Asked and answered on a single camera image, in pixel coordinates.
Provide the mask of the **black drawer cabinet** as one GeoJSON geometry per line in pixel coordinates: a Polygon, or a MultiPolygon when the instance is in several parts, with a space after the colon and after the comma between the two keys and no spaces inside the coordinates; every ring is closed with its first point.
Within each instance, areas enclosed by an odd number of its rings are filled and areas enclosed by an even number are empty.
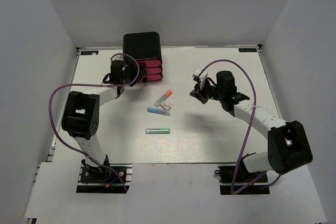
{"type": "Polygon", "coordinates": [[[130,55],[136,62],[154,59],[162,62],[160,35],[155,31],[124,35],[122,48],[123,53],[130,55]]]}

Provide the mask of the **orange capped highlighter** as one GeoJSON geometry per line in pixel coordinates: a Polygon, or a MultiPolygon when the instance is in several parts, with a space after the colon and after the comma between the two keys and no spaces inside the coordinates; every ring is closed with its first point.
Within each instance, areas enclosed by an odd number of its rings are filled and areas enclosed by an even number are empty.
{"type": "Polygon", "coordinates": [[[163,101],[165,101],[172,94],[171,90],[166,91],[155,103],[154,105],[158,107],[163,101]]]}

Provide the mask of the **blue capped highlighter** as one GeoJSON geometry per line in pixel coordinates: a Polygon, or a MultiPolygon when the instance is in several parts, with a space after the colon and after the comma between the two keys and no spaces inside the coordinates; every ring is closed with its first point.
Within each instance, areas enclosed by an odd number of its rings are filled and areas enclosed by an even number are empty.
{"type": "Polygon", "coordinates": [[[166,116],[170,116],[171,113],[168,110],[164,110],[164,109],[158,109],[158,108],[154,108],[154,107],[147,107],[147,112],[149,113],[154,113],[154,114],[160,114],[160,115],[166,115],[166,116]]]}

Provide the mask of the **green capped highlighter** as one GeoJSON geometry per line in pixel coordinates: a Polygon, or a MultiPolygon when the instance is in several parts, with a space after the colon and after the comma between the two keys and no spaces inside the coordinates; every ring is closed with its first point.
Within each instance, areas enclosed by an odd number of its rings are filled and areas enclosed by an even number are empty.
{"type": "Polygon", "coordinates": [[[170,134],[169,128],[150,128],[145,129],[145,134],[170,134]]]}

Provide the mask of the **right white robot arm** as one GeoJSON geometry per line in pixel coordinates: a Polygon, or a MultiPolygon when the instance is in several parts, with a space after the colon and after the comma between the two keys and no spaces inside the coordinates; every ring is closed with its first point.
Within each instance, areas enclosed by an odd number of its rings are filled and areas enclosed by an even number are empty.
{"type": "Polygon", "coordinates": [[[196,81],[194,90],[190,92],[192,97],[203,104],[208,100],[219,101],[226,112],[251,123],[267,141],[266,152],[242,158],[242,165],[237,168],[241,180],[250,181],[256,172],[274,171],[284,175],[312,162],[313,155],[303,125],[298,121],[286,122],[253,105],[248,96],[237,91],[230,71],[218,72],[216,83],[201,68],[197,68],[192,77],[196,81]]]}

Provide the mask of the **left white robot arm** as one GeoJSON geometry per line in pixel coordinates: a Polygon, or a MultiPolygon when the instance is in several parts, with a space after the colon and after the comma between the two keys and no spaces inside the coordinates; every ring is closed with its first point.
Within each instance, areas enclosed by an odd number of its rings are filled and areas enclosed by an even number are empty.
{"type": "Polygon", "coordinates": [[[93,176],[101,182],[110,178],[111,168],[97,137],[100,107],[115,100],[125,86],[133,86],[144,76],[145,64],[133,60],[111,61],[110,72],[103,77],[102,86],[89,92],[71,91],[68,94],[61,127],[85,154],[83,164],[93,169],[93,176]]]}

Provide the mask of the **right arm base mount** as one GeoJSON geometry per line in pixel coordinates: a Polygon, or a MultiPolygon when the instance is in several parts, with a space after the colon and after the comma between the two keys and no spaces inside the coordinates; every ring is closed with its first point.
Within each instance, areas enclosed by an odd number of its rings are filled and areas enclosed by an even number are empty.
{"type": "MultiPolygon", "coordinates": [[[[214,175],[219,178],[219,188],[221,195],[231,195],[231,185],[233,174],[235,170],[235,165],[226,164],[222,166],[218,166],[218,168],[214,171],[214,175]]],[[[258,177],[262,172],[249,173],[244,170],[241,166],[239,167],[234,191],[239,190],[245,184],[248,184],[250,181],[258,177]]],[[[269,195],[270,191],[267,187],[268,185],[268,177],[264,174],[260,177],[256,182],[249,185],[246,189],[239,192],[239,195],[269,195]]]]}

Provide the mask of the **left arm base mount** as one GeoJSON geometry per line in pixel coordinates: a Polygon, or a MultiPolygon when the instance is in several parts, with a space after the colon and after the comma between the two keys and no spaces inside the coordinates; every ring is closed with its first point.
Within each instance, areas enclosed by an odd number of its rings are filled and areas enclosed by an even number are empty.
{"type": "MultiPolygon", "coordinates": [[[[121,177],[125,187],[129,189],[132,178],[132,164],[110,165],[121,177]]],[[[124,186],[111,170],[93,170],[81,165],[76,193],[87,194],[125,194],[124,186]]]]}

